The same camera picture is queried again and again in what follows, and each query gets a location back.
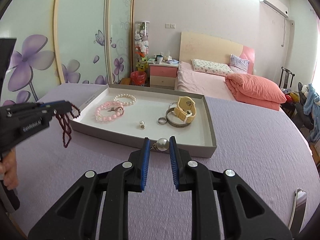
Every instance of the blue clothing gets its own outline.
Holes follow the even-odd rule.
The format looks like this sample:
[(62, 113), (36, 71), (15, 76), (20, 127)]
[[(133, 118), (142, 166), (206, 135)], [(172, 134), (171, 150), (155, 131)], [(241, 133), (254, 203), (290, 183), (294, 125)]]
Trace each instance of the blue clothing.
[(308, 86), (307, 101), (303, 107), (303, 113), (309, 115), (312, 111), (314, 127), (307, 137), (308, 142), (317, 142), (320, 139), (320, 106), (315, 103), (315, 98), (319, 97), (312, 84)]

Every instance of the pearl bracelet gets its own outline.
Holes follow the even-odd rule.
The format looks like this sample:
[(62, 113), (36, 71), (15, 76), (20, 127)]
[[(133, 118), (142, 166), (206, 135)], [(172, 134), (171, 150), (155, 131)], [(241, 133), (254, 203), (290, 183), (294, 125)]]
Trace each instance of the pearl bracelet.
[[(109, 109), (108, 112), (116, 112), (115, 114), (111, 116), (103, 116), (100, 111), (104, 109)], [(119, 116), (122, 116), (124, 114), (124, 108), (123, 104), (119, 101), (117, 102), (105, 102), (103, 105), (100, 105), (96, 109), (96, 119), (98, 122), (110, 122), (112, 119), (116, 119)]]
[[(130, 101), (130, 102), (121, 102), (121, 101), (118, 101), (117, 99), (118, 98), (131, 98), (133, 99), (133, 101)], [(135, 102), (136, 102), (136, 98), (132, 95), (128, 95), (128, 94), (119, 94), (117, 95), (113, 100), (113, 102), (120, 102), (122, 103), (124, 106), (130, 106), (130, 105), (133, 105)]]

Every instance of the white pearl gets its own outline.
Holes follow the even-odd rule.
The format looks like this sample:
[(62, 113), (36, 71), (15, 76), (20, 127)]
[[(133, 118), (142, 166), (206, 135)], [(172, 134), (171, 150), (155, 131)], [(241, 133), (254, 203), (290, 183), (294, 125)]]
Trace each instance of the white pearl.
[(169, 141), (166, 138), (160, 138), (159, 140), (157, 140), (156, 142), (156, 147), (159, 151), (166, 151), (167, 149), (169, 149)]

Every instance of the flower stem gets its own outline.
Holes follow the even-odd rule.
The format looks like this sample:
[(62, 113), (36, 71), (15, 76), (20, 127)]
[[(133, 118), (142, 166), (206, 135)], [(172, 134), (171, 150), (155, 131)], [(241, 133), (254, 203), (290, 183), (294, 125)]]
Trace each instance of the flower stem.
[(30, 82), (29, 86), (30, 86), (31, 93), (32, 93), (32, 95), (33, 95), (33, 97), (34, 97), (35, 101), (38, 101), (38, 100), (39, 100), (39, 98), (38, 98), (38, 97), (37, 97), (37, 95), (36, 95), (36, 91), (35, 91), (35, 88), (33, 87), (32, 82)]

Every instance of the headboard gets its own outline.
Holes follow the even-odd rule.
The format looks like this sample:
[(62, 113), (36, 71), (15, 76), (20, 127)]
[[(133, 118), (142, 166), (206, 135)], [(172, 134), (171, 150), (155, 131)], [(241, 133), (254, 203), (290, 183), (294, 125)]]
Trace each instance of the headboard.
[(229, 65), (230, 54), (250, 60), (248, 73), (252, 73), (254, 49), (206, 34), (181, 32), (179, 61), (191, 63), (196, 58)]

